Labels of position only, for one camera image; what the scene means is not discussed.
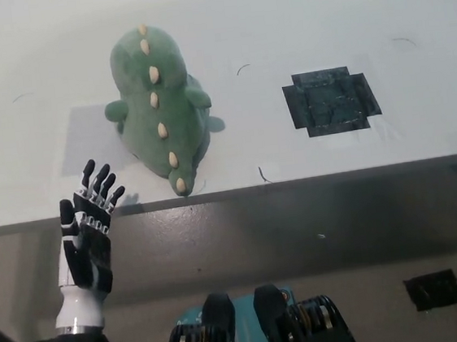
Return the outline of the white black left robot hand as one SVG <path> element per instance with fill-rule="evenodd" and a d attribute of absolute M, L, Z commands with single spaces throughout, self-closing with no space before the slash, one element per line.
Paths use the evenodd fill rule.
<path fill-rule="evenodd" d="M 125 187 L 114 188 L 116 174 L 104 164 L 95 171 L 90 159 L 70 198 L 59 202 L 61 248 L 58 286 L 63 304 L 55 321 L 60 335 L 101 332 L 105 327 L 103 304 L 113 286 L 112 213 Z"/>

